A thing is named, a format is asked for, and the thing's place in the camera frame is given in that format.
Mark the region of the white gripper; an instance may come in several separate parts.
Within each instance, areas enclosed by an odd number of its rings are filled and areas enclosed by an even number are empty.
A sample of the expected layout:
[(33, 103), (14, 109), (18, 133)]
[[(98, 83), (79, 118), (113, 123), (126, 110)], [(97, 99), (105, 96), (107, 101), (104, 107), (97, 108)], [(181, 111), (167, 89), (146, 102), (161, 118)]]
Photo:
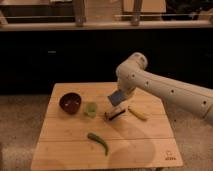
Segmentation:
[(118, 89), (121, 91), (123, 98), (125, 100), (127, 100), (134, 95), (134, 91), (135, 91), (136, 87), (131, 85), (127, 81), (119, 79), (118, 80)]

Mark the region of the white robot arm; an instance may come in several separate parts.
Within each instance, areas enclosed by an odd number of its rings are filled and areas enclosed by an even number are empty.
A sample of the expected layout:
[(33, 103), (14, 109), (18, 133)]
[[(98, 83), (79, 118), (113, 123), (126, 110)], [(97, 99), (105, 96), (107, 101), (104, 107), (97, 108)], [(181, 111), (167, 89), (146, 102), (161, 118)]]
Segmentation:
[(133, 53), (116, 68), (118, 90), (123, 99), (133, 95), (136, 88), (196, 114), (213, 125), (213, 89), (192, 85), (146, 71), (147, 58)]

